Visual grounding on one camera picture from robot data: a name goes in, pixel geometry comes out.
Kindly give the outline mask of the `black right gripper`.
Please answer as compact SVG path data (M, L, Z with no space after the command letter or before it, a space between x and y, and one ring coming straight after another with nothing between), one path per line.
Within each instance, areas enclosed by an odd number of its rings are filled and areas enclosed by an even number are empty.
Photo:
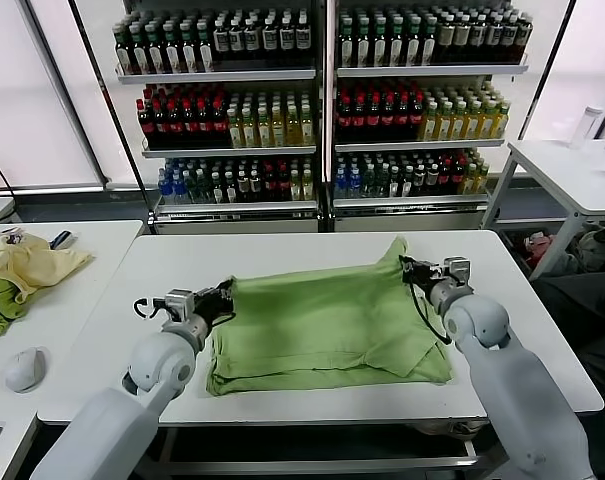
M425 296L430 296L434 287L444 279L441 268L437 264L419 261L406 255L400 255L399 261L404 268L402 282L417 286Z

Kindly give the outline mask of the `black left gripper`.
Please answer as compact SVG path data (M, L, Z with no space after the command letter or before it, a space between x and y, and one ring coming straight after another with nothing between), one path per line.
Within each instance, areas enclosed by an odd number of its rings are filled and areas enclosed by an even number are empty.
M235 316L233 294L233 279L226 279L215 288L209 287L194 293L193 312L201 317L207 326L213 326L216 321L230 321Z

